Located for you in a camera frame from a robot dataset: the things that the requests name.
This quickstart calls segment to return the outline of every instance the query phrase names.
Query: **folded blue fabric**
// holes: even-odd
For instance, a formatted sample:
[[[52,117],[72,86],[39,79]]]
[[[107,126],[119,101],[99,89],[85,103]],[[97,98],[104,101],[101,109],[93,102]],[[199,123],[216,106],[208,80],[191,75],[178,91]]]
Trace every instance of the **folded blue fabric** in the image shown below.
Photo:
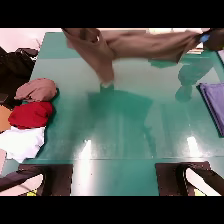
[[[199,87],[220,134],[224,136],[224,83],[201,83]]]

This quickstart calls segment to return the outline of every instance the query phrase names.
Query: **yellow label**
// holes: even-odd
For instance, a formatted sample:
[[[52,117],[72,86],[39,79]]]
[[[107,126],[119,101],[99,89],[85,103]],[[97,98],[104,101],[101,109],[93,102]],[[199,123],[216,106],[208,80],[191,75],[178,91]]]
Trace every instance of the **yellow label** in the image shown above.
[[[26,196],[37,196],[37,190],[28,192]]]
[[[198,189],[194,189],[194,194],[195,196],[205,196],[205,194],[203,194],[201,191],[199,191]]]

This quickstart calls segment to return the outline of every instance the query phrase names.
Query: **green table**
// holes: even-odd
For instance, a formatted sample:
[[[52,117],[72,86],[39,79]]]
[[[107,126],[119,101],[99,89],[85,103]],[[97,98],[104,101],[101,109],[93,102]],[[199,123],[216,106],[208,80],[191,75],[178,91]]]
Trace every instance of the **green table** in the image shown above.
[[[102,88],[63,33],[46,34],[31,79],[60,92],[46,144],[27,164],[74,164],[72,195],[158,195],[157,162],[207,160],[224,177],[224,139],[196,89],[224,81],[215,52],[177,65],[124,59],[114,70],[114,86]],[[7,161],[3,175],[17,166]]]

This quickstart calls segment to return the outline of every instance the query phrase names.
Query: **table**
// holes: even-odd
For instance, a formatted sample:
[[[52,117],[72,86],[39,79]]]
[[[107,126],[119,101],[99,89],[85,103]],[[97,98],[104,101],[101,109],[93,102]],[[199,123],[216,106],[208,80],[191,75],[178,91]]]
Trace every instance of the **table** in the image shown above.
[[[46,144],[25,163],[74,164],[71,195],[158,195],[157,162],[207,160],[224,177],[224,139],[196,89],[224,81],[215,52],[179,64],[123,59],[114,70],[114,86],[103,88],[63,33],[45,35],[31,79],[60,91]],[[17,167],[7,161],[3,175]]]

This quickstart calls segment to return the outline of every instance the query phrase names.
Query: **mauve cloth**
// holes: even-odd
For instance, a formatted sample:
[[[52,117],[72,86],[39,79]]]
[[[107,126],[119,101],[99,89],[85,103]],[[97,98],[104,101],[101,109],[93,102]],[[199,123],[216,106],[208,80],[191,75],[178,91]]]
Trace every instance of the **mauve cloth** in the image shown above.
[[[99,79],[114,79],[112,60],[147,58],[178,62],[199,44],[200,35],[186,31],[149,34],[136,31],[104,31],[96,28],[62,28],[68,47],[74,48],[96,71]]]
[[[57,94],[54,81],[46,78],[32,80],[20,86],[16,91],[16,100],[27,102],[50,101]]]
[[[224,136],[224,83],[201,83],[199,87],[221,136]]]
[[[50,102],[32,102],[15,107],[9,116],[9,123],[18,129],[45,127],[53,113]]]

